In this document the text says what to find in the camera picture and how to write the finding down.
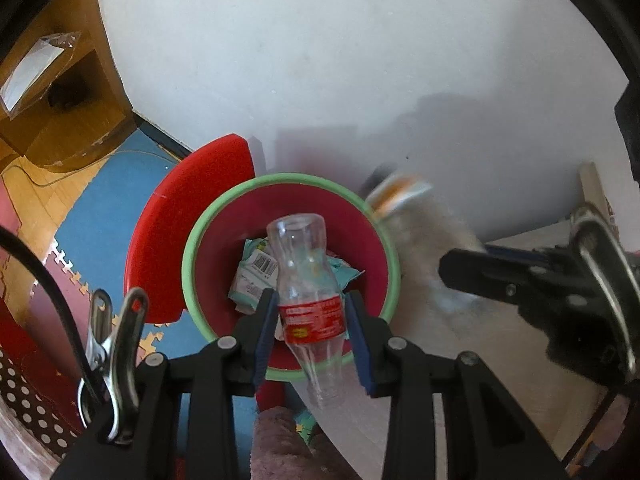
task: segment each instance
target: white paper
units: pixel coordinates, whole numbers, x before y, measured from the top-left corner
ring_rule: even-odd
[[[4,105],[9,112],[15,108],[15,105],[18,104],[18,101],[29,87],[63,52],[64,48],[50,45],[42,40],[38,40],[31,47],[31,50],[22,58],[22,61],[9,76],[9,79],[0,88],[0,98],[4,101]]]

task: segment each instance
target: yellow logo on label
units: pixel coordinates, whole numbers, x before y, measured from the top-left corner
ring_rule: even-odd
[[[297,338],[306,337],[308,334],[309,330],[305,326],[294,328],[293,330],[291,330],[291,335]]]

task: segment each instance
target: wooden cabinet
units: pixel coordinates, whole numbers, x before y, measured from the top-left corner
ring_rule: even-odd
[[[13,119],[0,108],[0,171],[20,155],[49,171],[84,168],[116,148],[136,127],[97,0],[49,2],[0,64],[0,83],[38,38],[58,32],[81,36],[75,48],[63,52],[28,90],[26,99],[33,99],[33,104]],[[54,80],[82,88],[82,102],[65,109],[51,107],[46,92]]]

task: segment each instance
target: green rim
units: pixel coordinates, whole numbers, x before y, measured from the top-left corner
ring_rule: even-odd
[[[341,196],[347,202],[356,206],[367,217],[378,234],[382,242],[382,247],[385,250],[389,279],[388,285],[386,286],[385,303],[382,306],[380,317],[387,322],[391,321],[396,311],[398,295],[400,294],[400,265],[398,263],[398,254],[386,234],[385,229],[379,222],[374,220],[373,211],[369,205],[355,193],[330,180],[302,173],[275,173],[247,180],[220,195],[204,210],[202,215],[200,215],[200,218],[198,218],[198,221],[189,234],[187,245],[184,248],[184,254],[182,256],[182,293],[184,294],[184,301],[187,304],[189,313],[205,339],[211,342],[216,340],[218,336],[213,332],[202,313],[194,283],[193,267],[202,235],[216,215],[230,202],[253,189],[271,186],[273,184],[307,184],[308,186],[320,187]],[[349,352],[343,356],[342,364],[347,364],[351,360],[353,360],[353,352]],[[299,381],[305,378],[305,374],[302,370],[283,370],[282,368],[270,367],[267,368],[266,378],[270,381]]]

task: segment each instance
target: thin cable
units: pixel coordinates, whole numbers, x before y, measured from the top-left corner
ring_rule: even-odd
[[[0,226],[0,247],[6,250],[11,256],[16,258],[24,267],[38,280],[38,283],[42,286],[44,291],[49,295],[51,303],[56,309],[62,327],[65,329],[66,337],[69,339],[71,349],[73,351],[76,362],[80,367],[82,378],[86,383],[86,387],[89,390],[94,405],[100,406],[104,404],[104,397],[101,394],[102,388],[94,374],[91,372],[91,367],[87,361],[84,349],[82,348],[82,340],[78,334],[76,328],[76,322],[71,314],[69,305],[56,280],[45,268],[38,257],[31,252],[23,241],[21,241],[16,235],[8,231],[4,227]]]
[[[0,176],[4,176],[4,174],[9,171],[12,168],[17,168],[18,170],[20,170],[21,172],[23,172],[27,178],[31,181],[31,183],[36,186],[36,187],[49,187],[49,186],[53,186],[54,184],[59,183],[61,180],[65,180],[66,178],[69,178],[70,176],[74,176],[76,173],[80,173],[81,171],[86,170],[87,168],[90,168],[92,166],[94,166],[95,164],[99,164],[100,162],[102,162],[103,160],[107,159],[107,158],[111,158],[113,155],[117,155],[119,153],[141,153],[142,155],[151,155],[154,156],[155,158],[159,158],[160,160],[164,160],[165,162],[168,162],[169,164],[173,164],[174,166],[178,165],[178,162],[175,160],[170,160],[164,156],[158,155],[157,153],[153,153],[153,152],[145,152],[143,150],[119,150],[118,152],[113,152],[113,153],[109,153],[108,155],[105,155],[101,158],[99,158],[98,160],[94,160],[91,164],[87,164],[84,168],[81,168],[80,170],[73,170],[70,173],[64,174],[63,176],[52,180],[51,182],[46,182],[44,184],[40,184],[39,182],[36,182],[35,180],[32,179],[31,175],[20,165],[18,164],[12,164],[10,166],[7,166],[6,168],[4,168],[4,170],[2,170],[2,173],[0,173]]]

